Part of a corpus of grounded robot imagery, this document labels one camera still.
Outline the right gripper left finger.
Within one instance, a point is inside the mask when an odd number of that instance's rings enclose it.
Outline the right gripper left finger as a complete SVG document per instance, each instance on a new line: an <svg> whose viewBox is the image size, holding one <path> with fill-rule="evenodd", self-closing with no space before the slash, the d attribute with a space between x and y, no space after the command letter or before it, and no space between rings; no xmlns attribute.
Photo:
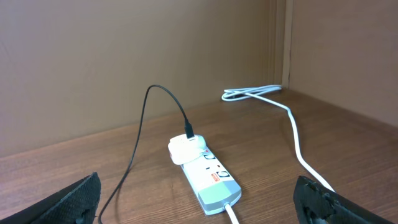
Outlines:
<svg viewBox="0 0 398 224"><path fill-rule="evenodd" d="M92 224L100 201L96 172L1 220L1 224Z"/></svg>

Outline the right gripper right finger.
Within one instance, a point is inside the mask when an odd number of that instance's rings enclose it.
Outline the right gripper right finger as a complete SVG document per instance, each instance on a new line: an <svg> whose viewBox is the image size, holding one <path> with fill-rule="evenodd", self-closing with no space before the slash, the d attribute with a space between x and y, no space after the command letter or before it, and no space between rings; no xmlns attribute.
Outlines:
<svg viewBox="0 0 398 224"><path fill-rule="evenodd" d="M300 224L393 224L305 176L293 199Z"/></svg>

